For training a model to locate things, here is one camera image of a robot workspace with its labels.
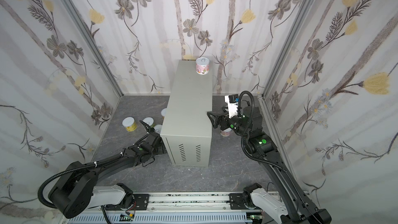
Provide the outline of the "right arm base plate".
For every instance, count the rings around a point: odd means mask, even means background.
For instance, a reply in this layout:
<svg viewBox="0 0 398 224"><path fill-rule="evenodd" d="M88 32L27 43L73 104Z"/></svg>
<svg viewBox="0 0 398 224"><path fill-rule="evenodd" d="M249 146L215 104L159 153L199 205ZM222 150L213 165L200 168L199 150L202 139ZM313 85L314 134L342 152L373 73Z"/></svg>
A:
<svg viewBox="0 0 398 224"><path fill-rule="evenodd" d="M250 196L246 192L229 194L229 203L232 210L243 210L253 207Z"/></svg>

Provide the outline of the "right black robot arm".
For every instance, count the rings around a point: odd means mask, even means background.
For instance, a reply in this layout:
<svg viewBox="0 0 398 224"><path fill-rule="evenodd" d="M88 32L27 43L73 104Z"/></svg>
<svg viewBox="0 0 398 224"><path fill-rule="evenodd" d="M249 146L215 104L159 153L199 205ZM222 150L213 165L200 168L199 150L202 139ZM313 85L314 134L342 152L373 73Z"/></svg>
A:
<svg viewBox="0 0 398 224"><path fill-rule="evenodd" d="M244 189L246 208L260 208L278 224L329 224L332 217L319 208L299 186L283 161L276 144L263 131L263 116L249 91L227 96L222 113L207 112L212 127L231 129L241 138L247 158L257 162L269 175L280 200L270 196L259 184Z"/></svg>

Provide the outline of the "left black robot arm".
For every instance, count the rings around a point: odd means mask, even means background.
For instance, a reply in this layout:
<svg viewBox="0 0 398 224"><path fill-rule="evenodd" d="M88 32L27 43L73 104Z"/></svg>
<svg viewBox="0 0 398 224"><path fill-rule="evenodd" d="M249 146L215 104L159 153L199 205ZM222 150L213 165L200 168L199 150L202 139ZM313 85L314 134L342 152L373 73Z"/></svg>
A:
<svg viewBox="0 0 398 224"><path fill-rule="evenodd" d="M41 204L58 209L65 218L78 216L86 209L107 205L128 210L136 205L133 191L123 183L98 186L102 180L125 169L147 166L156 155L167 151L159 133L148 124L141 123L146 135L118 154L99 161L71 163L63 172L45 180L37 192Z"/></svg>

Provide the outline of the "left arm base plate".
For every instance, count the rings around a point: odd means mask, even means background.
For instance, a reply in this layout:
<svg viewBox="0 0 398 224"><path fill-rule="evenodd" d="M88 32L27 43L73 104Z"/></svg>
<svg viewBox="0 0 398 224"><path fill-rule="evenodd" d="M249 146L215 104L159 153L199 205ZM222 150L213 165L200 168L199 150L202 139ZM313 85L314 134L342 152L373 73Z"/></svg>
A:
<svg viewBox="0 0 398 224"><path fill-rule="evenodd" d="M149 194L126 194L117 205L106 205L107 211L145 211L149 203Z"/></svg>

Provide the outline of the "pink labelled can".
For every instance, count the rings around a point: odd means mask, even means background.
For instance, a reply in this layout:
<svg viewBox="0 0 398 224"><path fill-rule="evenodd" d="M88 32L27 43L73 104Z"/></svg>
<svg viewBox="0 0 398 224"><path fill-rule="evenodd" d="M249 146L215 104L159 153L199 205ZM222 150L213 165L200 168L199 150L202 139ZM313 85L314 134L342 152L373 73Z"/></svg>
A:
<svg viewBox="0 0 398 224"><path fill-rule="evenodd" d="M209 71L210 60L208 58L197 58L196 61L196 72L200 75L206 75Z"/></svg>

